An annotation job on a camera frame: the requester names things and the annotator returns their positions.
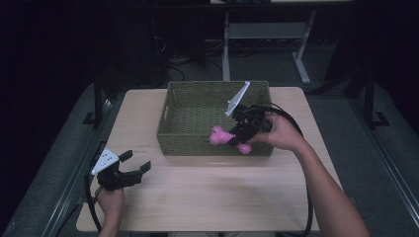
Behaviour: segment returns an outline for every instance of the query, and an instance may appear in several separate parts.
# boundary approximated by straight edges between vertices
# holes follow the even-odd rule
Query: green basket
[[[164,155],[239,156],[236,147],[210,144],[216,125],[231,130],[236,122],[225,115],[228,101],[244,86],[234,82],[171,82],[157,128],[157,140]],[[240,104],[250,107],[271,102],[268,82],[252,81]],[[248,155],[270,156],[273,146],[252,144]]]

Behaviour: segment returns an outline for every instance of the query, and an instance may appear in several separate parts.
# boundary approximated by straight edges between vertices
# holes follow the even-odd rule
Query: human hand
[[[123,221],[126,201],[124,189],[108,191],[102,188],[97,200],[105,213],[105,223],[99,236],[116,236]]]
[[[297,152],[302,145],[307,144],[301,134],[286,118],[267,114],[265,119],[272,124],[271,131],[256,134],[250,142],[266,142],[277,148],[293,152]]]

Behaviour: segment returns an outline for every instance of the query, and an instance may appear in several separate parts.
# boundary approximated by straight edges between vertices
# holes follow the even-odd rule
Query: wooden table
[[[291,114],[327,170],[339,183],[305,95],[299,88],[270,88],[274,103]],[[126,188],[122,230],[297,231],[307,219],[302,170],[289,151],[271,157],[163,156],[156,138],[166,90],[126,93],[107,147],[116,154],[133,150],[121,171],[151,161],[142,183]],[[98,188],[95,180],[92,193]],[[96,205],[99,219],[101,208]],[[80,231],[97,231],[87,204],[77,221]],[[312,230],[318,230],[314,218]]]

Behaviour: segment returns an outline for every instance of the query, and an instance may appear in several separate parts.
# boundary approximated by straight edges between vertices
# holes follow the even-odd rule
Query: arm
[[[103,225],[100,237],[117,236],[123,221],[125,193],[124,189],[108,191],[102,189],[98,193],[99,206],[105,213],[105,223]]]
[[[317,222],[324,236],[370,236],[361,215],[327,172],[307,141],[280,116],[266,116],[273,128],[256,134],[252,142],[267,142],[292,151],[301,165],[313,202]]]

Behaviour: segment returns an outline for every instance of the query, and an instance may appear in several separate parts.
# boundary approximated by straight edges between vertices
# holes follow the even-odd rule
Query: pink object
[[[234,134],[224,131],[222,127],[215,126],[212,128],[212,135],[209,137],[209,142],[212,145],[225,144],[234,136],[235,136]],[[250,151],[252,150],[252,147],[248,143],[246,144],[240,143],[236,147],[239,149],[241,153],[245,155],[249,154]]]

